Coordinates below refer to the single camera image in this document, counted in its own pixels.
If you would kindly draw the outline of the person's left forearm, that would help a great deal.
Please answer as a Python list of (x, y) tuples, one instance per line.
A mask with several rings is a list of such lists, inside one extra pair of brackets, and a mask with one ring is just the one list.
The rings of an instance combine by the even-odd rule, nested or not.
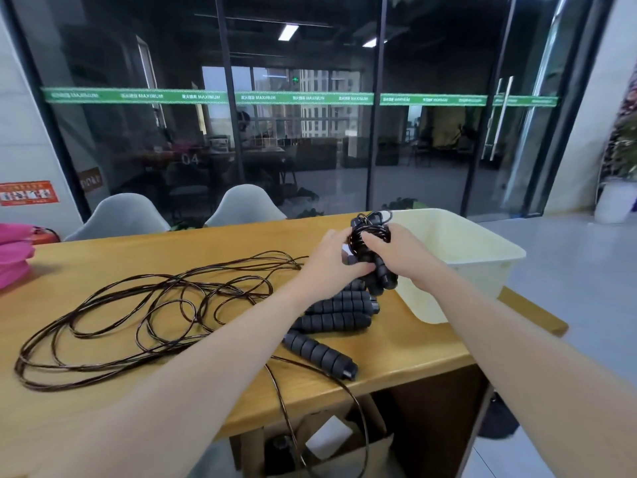
[(163, 365), (29, 478), (185, 478), (293, 321), (332, 296), (297, 276)]

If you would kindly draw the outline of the green potted plant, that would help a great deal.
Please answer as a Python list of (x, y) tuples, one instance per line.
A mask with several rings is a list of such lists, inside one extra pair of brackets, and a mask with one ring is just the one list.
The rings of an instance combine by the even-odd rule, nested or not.
[(600, 184), (614, 178), (637, 181), (637, 63), (602, 158)]

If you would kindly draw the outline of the light grey shell chair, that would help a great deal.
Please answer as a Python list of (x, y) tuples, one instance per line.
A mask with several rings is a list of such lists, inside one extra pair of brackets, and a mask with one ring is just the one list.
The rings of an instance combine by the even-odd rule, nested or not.
[(170, 229), (151, 200), (141, 194), (121, 193), (102, 200), (88, 221), (63, 242), (156, 234)]
[(287, 219), (266, 191), (259, 186), (242, 184), (230, 188), (222, 197), (204, 227), (273, 222)]

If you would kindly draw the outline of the red wall sign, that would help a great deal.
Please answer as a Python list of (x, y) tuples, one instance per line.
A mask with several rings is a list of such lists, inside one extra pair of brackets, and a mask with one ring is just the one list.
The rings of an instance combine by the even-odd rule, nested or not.
[(0, 183), (0, 206), (28, 206), (58, 203), (51, 181)]

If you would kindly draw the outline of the orange sign on glass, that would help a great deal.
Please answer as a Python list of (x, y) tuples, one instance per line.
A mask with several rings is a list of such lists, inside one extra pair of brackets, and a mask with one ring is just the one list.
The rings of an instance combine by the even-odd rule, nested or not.
[(104, 185), (101, 170), (97, 166), (83, 171), (78, 171), (76, 174), (85, 194), (97, 190)]

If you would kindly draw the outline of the person's left hand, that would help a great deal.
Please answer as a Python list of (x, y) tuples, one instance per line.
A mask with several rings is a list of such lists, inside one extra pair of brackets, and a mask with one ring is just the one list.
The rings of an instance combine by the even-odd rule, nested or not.
[(343, 260), (343, 244), (352, 228), (336, 231), (330, 229), (309, 256), (303, 269), (295, 277), (295, 284), (310, 303), (328, 299), (346, 284), (360, 277), (347, 277)]

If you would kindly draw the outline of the person's right forearm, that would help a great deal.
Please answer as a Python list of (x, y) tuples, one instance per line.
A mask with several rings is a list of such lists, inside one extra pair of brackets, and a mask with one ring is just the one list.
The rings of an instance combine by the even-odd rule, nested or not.
[(558, 478), (637, 478), (637, 388), (446, 265), (431, 294)]

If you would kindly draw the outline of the cream plastic bin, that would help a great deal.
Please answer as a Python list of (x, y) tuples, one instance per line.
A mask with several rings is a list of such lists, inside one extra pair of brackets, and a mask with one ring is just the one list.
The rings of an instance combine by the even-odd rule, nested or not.
[(396, 210), (390, 221), (409, 229), (488, 297), (500, 295), (512, 268), (527, 256), (520, 246), (445, 209)]

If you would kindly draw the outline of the brown cardboard box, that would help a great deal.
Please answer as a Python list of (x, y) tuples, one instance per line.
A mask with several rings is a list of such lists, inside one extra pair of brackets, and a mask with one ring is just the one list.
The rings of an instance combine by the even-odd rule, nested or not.
[(251, 448), (255, 476), (267, 478), (372, 478), (394, 435), (371, 394), (264, 429)]

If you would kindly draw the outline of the person's right hand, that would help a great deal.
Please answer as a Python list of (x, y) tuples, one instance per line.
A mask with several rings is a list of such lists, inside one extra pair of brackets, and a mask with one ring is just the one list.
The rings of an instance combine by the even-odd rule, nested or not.
[(444, 263), (431, 253), (409, 229), (402, 225), (389, 223), (389, 249), (384, 255), (378, 255), (386, 267), (393, 273), (410, 279), (420, 290), (429, 290), (429, 284)]

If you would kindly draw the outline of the pink folded cloth stack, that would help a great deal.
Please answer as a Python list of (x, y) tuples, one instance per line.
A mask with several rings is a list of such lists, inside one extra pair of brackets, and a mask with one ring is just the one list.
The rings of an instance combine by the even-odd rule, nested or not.
[(35, 254), (35, 227), (0, 223), (0, 290), (23, 279)]

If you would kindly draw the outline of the white plant pot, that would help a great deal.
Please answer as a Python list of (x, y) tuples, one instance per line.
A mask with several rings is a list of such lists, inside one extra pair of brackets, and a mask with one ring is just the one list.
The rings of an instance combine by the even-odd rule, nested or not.
[(594, 210), (598, 224), (622, 224), (637, 201), (637, 181), (610, 178), (602, 184), (601, 195)]

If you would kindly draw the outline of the black bag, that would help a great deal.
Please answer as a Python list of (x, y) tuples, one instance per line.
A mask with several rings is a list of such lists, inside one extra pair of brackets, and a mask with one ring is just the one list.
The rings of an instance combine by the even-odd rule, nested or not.
[(496, 391), (490, 397), (478, 436), (489, 440), (505, 440), (514, 435), (519, 421)]

